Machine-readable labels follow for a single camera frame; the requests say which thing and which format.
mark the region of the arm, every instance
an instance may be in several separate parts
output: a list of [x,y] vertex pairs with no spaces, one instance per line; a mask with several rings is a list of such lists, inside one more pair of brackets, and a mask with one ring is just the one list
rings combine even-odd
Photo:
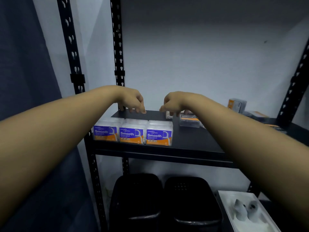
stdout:
[[160,111],[192,111],[245,174],[309,227],[309,148],[194,93],[173,92]]
[[146,112],[137,90],[104,86],[0,122],[0,226],[116,102]]

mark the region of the white wall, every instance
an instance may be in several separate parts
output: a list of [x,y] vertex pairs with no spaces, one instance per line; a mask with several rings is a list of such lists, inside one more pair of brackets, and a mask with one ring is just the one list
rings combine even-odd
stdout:
[[[74,94],[56,0],[33,0],[63,97]],[[115,84],[109,0],[70,0],[86,89]],[[276,117],[309,36],[309,0],[122,0],[126,86],[158,110],[170,91],[204,94]],[[113,105],[105,116],[117,111]],[[309,99],[293,122],[309,128]],[[79,144],[92,193],[87,157]],[[122,174],[121,158],[100,156],[102,187]],[[130,171],[203,177],[213,189],[245,191],[238,169],[130,160]]]

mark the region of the black metal shelf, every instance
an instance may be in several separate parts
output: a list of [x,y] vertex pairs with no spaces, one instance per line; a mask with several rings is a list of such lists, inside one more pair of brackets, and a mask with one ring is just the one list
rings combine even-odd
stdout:
[[[166,121],[165,114],[159,111],[147,111],[147,114],[118,111],[113,117]],[[173,120],[173,140],[171,147],[138,145],[113,142],[92,142],[96,155],[118,156],[136,159],[160,160],[167,162],[208,165],[237,168],[236,164],[223,152],[211,134],[203,128],[180,127],[179,119]],[[278,124],[270,118],[268,124]],[[290,123],[282,126],[289,136],[309,146],[309,131]]]

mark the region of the hand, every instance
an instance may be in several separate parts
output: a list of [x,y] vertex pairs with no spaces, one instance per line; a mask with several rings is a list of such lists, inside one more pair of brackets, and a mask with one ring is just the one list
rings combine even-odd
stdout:
[[117,86],[117,103],[121,111],[123,111],[123,107],[129,108],[129,112],[133,112],[133,109],[137,113],[141,112],[146,114],[146,110],[144,107],[144,99],[140,92],[136,89],[130,89],[124,86]]
[[185,110],[185,113],[188,113],[188,106],[187,106],[187,99],[194,95],[194,93],[188,93],[188,92],[171,92],[164,98],[164,105],[161,106],[160,112],[166,112],[169,111],[170,115],[172,116],[174,113],[176,113],[177,116],[179,116],[179,113],[183,110]]

